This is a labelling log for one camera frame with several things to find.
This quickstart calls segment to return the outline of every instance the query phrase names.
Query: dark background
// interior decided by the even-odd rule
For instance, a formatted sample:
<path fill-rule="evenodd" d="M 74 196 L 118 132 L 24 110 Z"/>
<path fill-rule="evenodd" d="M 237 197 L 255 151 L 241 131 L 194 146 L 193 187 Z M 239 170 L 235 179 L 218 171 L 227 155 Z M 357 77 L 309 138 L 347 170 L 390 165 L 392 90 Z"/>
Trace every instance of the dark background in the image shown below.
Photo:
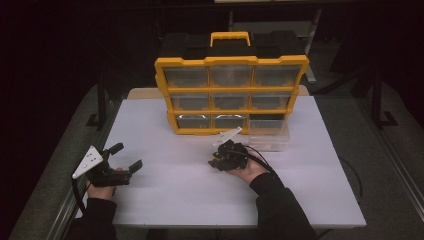
<path fill-rule="evenodd" d="M 115 99 L 134 87 L 155 86 L 153 63 L 164 34 L 226 31 L 228 23 L 228 13 L 222 9 L 99 7 L 113 2 L 0 2 L 0 239 L 10 234 L 75 109 L 100 74 Z M 170 1 L 117 2 L 142 7 Z M 417 4 L 389 3 L 326 6 L 315 41 L 342 42 L 332 67 L 335 72 L 347 74 L 375 59 L 384 81 L 424 125 L 420 78 L 424 41 L 419 32 L 423 20 Z M 297 20 L 311 16 L 313 7 L 243 9 L 235 16 L 237 21 Z"/>

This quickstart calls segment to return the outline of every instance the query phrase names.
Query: yellow handle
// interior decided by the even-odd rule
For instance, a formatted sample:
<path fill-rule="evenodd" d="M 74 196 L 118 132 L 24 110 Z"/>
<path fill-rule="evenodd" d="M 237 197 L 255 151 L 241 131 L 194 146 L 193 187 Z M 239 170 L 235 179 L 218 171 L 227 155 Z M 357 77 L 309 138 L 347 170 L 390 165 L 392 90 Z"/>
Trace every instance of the yellow handle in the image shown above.
<path fill-rule="evenodd" d="M 250 46 L 250 39 L 248 32 L 213 32 L 211 34 L 211 47 L 214 40 L 227 40 L 227 39 L 246 39 L 247 46 Z"/>

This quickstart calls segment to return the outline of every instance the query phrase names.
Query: gray floor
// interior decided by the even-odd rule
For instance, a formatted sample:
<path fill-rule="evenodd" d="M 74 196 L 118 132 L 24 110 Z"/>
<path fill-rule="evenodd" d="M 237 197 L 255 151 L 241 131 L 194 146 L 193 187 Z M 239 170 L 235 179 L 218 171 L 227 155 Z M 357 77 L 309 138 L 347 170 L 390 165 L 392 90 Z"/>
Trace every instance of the gray floor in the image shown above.
<path fill-rule="evenodd" d="M 340 77 L 329 72 L 337 47 L 335 42 L 313 44 L 309 57 L 317 83 L 304 83 L 310 91 Z M 417 189 L 424 190 L 424 130 L 405 110 L 397 93 L 387 85 L 383 86 L 382 110 L 390 111 L 399 126 L 376 130 L 369 118 L 369 100 L 350 96 L 353 84 L 354 81 L 331 94 L 317 96 L 316 101 L 337 153 L 356 169 L 361 178 L 364 189 L 361 209 L 367 226 L 333 230 L 322 239 L 424 239 L 423 220 L 397 171 L 399 165 L 395 164 L 399 162 L 394 161 L 400 159 Z M 51 226 L 56 222 L 56 216 L 63 214 L 63 199 L 70 190 L 72 168 L 96 139 L 96 128 L 85 126 L 95 111 L 96 91 L 92 89 L 77 109 L 10 239 L 59 238 L 60 231 L 51 231 Z M 342 165 L 352 188 L 358 192 L 352 170 Z M 117 234 L 121 240 L 145 239 L 146 230 L 117 226 Z M 251 235 L 251 231 L 174 229 L 168 232 L 168 239 L 217 239 L 217 236 L 221 239 L 250 239 Z"/>

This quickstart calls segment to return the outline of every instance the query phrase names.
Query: yellow plastic organizer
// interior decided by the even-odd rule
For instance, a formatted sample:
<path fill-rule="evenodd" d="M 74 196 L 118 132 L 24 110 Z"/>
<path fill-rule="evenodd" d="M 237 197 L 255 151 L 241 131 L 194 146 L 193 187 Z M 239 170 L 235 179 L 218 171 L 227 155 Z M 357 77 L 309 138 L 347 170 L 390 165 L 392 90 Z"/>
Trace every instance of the yellow plastic organizer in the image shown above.
<path fill-rule="evenodd" d="M 292 31 L 168 34 L 156 82 L 177 134 L 278 134 L 309 60 Z"/>

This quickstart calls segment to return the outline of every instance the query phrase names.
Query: person's left hand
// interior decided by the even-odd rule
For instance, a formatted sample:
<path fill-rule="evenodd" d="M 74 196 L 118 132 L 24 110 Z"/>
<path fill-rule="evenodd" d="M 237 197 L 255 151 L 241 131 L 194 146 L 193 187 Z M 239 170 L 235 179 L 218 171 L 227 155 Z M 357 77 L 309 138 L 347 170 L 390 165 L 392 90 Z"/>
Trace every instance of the person's left hand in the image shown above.
<path fill-rule="evenodd" d="M 116 186 L 113 187 L 95 187 L 90 182 L 88 184 L 87 194 L 88 198 L 99 198 L 104 200 L 112 200 L 115 194 Z"/>

